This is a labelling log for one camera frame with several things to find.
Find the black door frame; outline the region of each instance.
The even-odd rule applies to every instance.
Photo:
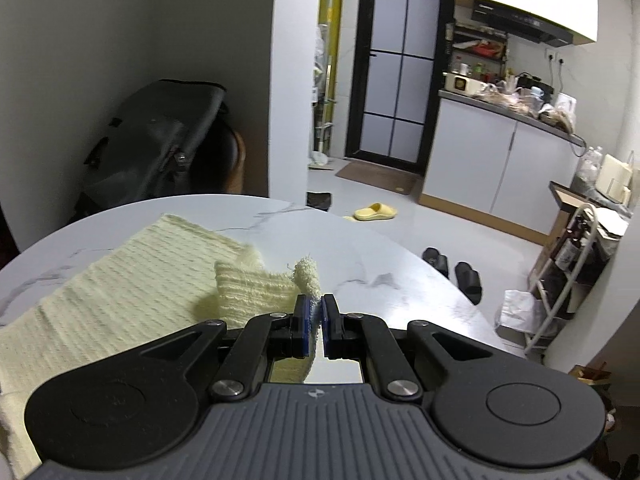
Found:
[[[397,168],[398,170],[412,173],[425,174],[433,136],[438,120],[440,98],[438,92],[444,87],[443,72],[449,65],[450,50],[446,39],[447,23],[453,22],[455,0],[440,0],[438,12],[437,39],[433,57],[433,71],[431,72],[431,87],[427,101],[427,113],[420,139],[417,162],[408,162],[392,156],[378,153],[365,152],[360,149],[362,139],[362,121],[364,117],[364,105],[367,96],[367,78],[369,76],[369,53],[371,50],[371,36],[373,32],[373,10],[375,0],[360,0],[358,4],[358,24],[356,27],[356,41],[353,59],[353,79],[351,82],[351,97],[349,106],[349,121],[347,126],[347,139],[345,156],[359,158],[368,162],[375,162],[384,166]]]

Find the gray ribbed plate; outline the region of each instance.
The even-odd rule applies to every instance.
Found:
[[[214,405],[181,446],[146,465],[87,472],[47,462],[30,480],[591,480],[586,462],[509,472],[457,453],[417,406],[368,384],[264,384],[253,399]]]

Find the black slipper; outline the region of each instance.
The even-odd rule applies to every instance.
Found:
[[[329,211],[331,207],[331,193],[306,193],[306,206],[320,211]]]
[[[449,260],[444,254],[440,254],[439,250],[433,247],[427,248],[422,253],[422,259],[445,278],[449,279]]]
[[[482,283],[480,282],[480,274],[473,270],[466,262],[460,262],[456,265],[456,279],[458,280],[458,288],[469,301],[477,305],[482,300]]]

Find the white container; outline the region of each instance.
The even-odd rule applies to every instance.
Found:
[[[456,94],[472,96],[483,90],[485,86],[486,83],[463,75],[449,72],[445,76],[444,89]]]
[[[628,185],[632,175],[633,170],[629,164],[605,155],[596,180],[596,189],[610,199],[624,203],[625,199],[628,200]]]
[[[571,97],[567,94],[558,94],[556,98],[556,108],[558,110],[564,110],[568,114],[575,114],[575,105],[577,101],[575,97]]]

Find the door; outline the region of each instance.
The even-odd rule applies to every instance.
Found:
[[[488,213],[516,121],[443,100],[423,193]]]
[[[424,172],[453,9],[453,0],[360,0],[347,156]]]
[[[578,165],[572,147],[580,150],[553,134],[518,123],[492,215],[549,234],[558,215],[549,181],[569,186]]]

